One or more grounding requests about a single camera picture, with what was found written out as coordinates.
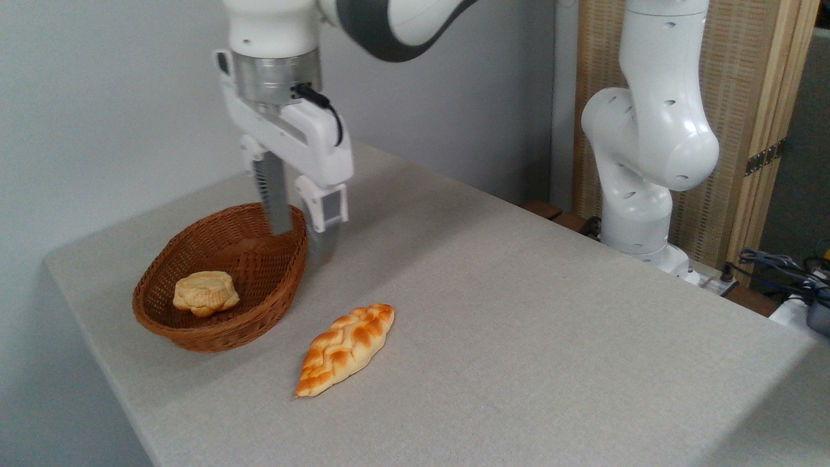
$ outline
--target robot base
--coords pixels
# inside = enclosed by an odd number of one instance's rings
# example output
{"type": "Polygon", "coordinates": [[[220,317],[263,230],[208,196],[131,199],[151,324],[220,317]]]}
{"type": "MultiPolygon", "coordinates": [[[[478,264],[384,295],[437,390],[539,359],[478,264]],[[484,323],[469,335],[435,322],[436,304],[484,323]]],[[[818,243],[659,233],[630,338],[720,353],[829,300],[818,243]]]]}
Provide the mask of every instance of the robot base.
{"type": "Polygon", "coordinates": [[[681,278],[688,283],[700,285],[701,276],[691,268],[689,256],[674,245],[667,243],[666,246],[654,253],[629,255],[677,278],[681,278]]]}

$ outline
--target black cable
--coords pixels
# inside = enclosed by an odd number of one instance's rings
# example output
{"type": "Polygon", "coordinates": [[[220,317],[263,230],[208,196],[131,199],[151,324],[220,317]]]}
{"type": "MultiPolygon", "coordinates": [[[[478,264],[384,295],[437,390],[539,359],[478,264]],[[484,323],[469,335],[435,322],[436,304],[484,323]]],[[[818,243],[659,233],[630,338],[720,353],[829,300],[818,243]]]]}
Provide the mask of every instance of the black cable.
{"type": "Polygon", "coordinates": [[[334,114],[334,119],[337,120],[337,143],[334,146],[339,146],[343,142],[343,122],[340,121],[340,115],[331,105],[329,98],[312,89],[311,85],[307,83],[300,83],[292,87],[291,90],[320,109],[331,111],[334,114]]]}
{"type": "MultiPolygon", "coordinates": [[[[792,295],[798,295],[800,297],[804,297],[804,298],[807,298],[807,299],[810,299],[810,300],[815,300],[815,301],[821,303],[825,307],[830,307],[830,300],[828,300],[827,295],[826,294],[822,295],[822,294],[814,293],[814,292],[808,292],[808,290],[812,290],[812,288],[808,288],[808,289],[794,288],[794,287],[785,286],[785,285],[779,284],[779,283],[773,283],[773,282],[770,282],[768,279],[762,278],[762,277],[760,277],[756,274],[752,274],[749,271],[746,271],[742,268],[739,268],[738,266],[736,266],[734,263],[731,263],[731,262],[727,262],[726,266],[728,266],[730,269],[734,269],[735,271],[738,271],[741,274],[744,274],[747,277],[753,278],[753,279],[757,280],[758,282],[760,282],[763,285],[766,285],[768,287],[776,288],[778,290],[788,292],[792,295]]],[[[828,287],[822,287],[822,288],[819,288],[819,290],[824,290],[825,288],[828,288],[828,287]]]]}

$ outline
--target bread roll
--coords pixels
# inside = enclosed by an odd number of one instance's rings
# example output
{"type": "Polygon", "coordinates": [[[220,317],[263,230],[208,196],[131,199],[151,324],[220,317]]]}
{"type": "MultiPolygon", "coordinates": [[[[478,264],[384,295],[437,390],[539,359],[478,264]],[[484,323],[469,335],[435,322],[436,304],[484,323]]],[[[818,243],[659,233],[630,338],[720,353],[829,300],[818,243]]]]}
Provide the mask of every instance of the bread roll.
{"type": "Polygon", "coordinates": [[[201,271],[176,282],[173,306],[198,317],[210,317],[239,303],[231,276],[223,271],[201,271]]]}
{"type": "Polygon", "coordinates": [[[383,347],[395,309],[375,303],[337,318],[311,342],[295,396],[317,396],[362,370],[383,347]]]}

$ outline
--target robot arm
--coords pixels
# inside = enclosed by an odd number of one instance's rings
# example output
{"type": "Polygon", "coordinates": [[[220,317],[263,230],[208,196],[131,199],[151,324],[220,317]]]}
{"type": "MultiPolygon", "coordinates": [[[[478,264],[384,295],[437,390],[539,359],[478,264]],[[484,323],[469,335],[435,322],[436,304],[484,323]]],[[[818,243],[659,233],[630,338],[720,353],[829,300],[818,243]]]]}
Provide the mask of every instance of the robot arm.
{"type": "Polygon", "coordinates": [[[242,158],[256,180],[271,230],[291,228],[286,162],[300,172],[311,262],[334,251],[349,218],[353,172],[349,132],[321,95],[320,22],[342,27],[385,61],[424,53],[475,0],[223,0],[230,51],[217,51],[222,92],[244,131],[242,158]]]}
{"type": "Polygon", "coordinates": [[[384,61],[424,53],[476,0],[320,0],[326,18],[384,61]]]}
{"type": "Polygon", "coordinates": [[[476,0],[223,0],[230,46],[255,58],[299,57],[319,43],[320,14],[384,61],[424,53],[476,0]]]}
{"type": "Polygon", "coordinates": [[[582,114],[603,191],[602,241],[694,282],[668,244],[669,189],[702,183],[719,146],[698,78],[708,0],[627,0],[620,67],[630,89],[595,94],[582,114]]]}

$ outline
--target brown wicker basket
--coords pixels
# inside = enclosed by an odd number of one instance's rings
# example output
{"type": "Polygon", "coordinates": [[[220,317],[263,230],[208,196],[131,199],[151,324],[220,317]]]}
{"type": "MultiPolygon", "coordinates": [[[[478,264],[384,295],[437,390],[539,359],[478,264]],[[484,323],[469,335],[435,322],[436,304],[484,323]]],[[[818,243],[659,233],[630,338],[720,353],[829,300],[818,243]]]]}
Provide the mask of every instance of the brown wicker basket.
{"type": "Polygon", "coordinates": [[[304,216],[292,206],[291,217],[293,229],[279,237],[259,203],[191,224],[170,239],[135,287],[135,319],[191,351],[226,351],[265,334],[288,311],[305,270],[304,216]],[[230,274],[239,303],[209,318],[173,307],[176,282],[198,271],[230,274]]]}

